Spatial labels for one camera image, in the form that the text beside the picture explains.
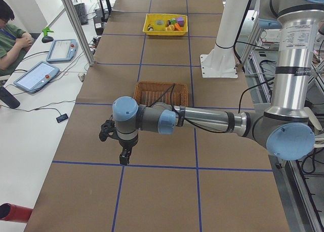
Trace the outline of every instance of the tablet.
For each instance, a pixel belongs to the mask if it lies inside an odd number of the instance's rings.
[[[70,61],[77,50],[76,40],[54,40],[46,61],[49,63]]]
[[[41,61],[31,70],[14,81],[14,85],[28,93],[36,93],[52,80],[60,71],[45,61]]]

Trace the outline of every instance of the white table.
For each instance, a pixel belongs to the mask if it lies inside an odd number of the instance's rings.
[[[75,38],[76,34],[64,12],[50,27],[54,33],[49,33],[54,39]],[[90,42],[96,36],[91,20],[83,26],[87,40]],[[51,43],[42,43],[40,36],[28,55],[36,52],[48,51]],[[76,56],[82,53],[79,46]],[[29,57],[22,61],[17,69],[29,70],[40,61],[45,61],[46,54]],[[70,62],[55,64],[63,71]],[[86,58],[81,56],[77,64],[60,80],[48,84],[35,94],[23,93],[16,95],[20,106],[18,109],[30,110],[52,102],[74,100],[82,86],[78,78],[79,72],[88,68]],[[7,90],[20,93],[22,90],[9,86],[23,72],[14,72],[6,83]],[[70,116],[74,102],[48,106],[56,108],[62,114]],[[53,156],[58,147],[67,121],[56,122],[59,114],[55,110],[36,110],[31,112],[16,111],[0,108],[0,205],[12,203],[33,208],[44,179],[51,165]],[[0,221],[1,232],[23,231],[26,224]]]

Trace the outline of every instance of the green shirt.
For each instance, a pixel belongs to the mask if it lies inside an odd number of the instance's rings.
[[[24,30],[18,28],[13,24],[7,24],[3,28],[3,30],[12,34],[16,38],[21,38],[22,34],[25,32]],[[7,52],[11,50],[11,48],[14,46],[15,43],[16,41],[14,39],[12,39],[8,35],[0,31],[0,58],[6,56]],[[12,63],[8,67],[8,69],[6,70],[0,69],[0,76],[12,74],[25,55],[26,55],[26,51],[24,49],[21,49],[17,60],[14,63]]]

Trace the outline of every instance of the person's arm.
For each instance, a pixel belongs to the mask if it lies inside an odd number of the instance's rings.
[[[17,38],[16,43],[11,50],[8,51],[5,56],[0,58],[0,69],[6,70],[12,63],[15,62],[15,60],[17,60],[21,49],[30,47],[31,44],[31,40],[27,38]]]
[[[24,32],[24,33],[21,35],[21,37],[22,37],[22,38],[27,38],[28,40],[31,41],[31,43],[34,42],[33,37],[32,37],[32,36],[30,35],[30,33],[28,33],[28,32]],[[24,47],[24,49],[25,49],[26,52],[28,52],[28,51],[30,50],[30,48],[31,48],[31,45],[28,46],[28,47]]]

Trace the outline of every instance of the yellow bin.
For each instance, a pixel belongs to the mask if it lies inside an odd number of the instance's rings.
[[[183,31],[165,31],[167,21],[172,18],[177,19],[177,17],[183,17]],[[149,26],[152,26],[153,28],[158,30],[150,31],[148,30]],[[179,14],[149,13],[146,14],[143,32],[147,35],[182,36],[188,33],[188,19],[187,16]]]

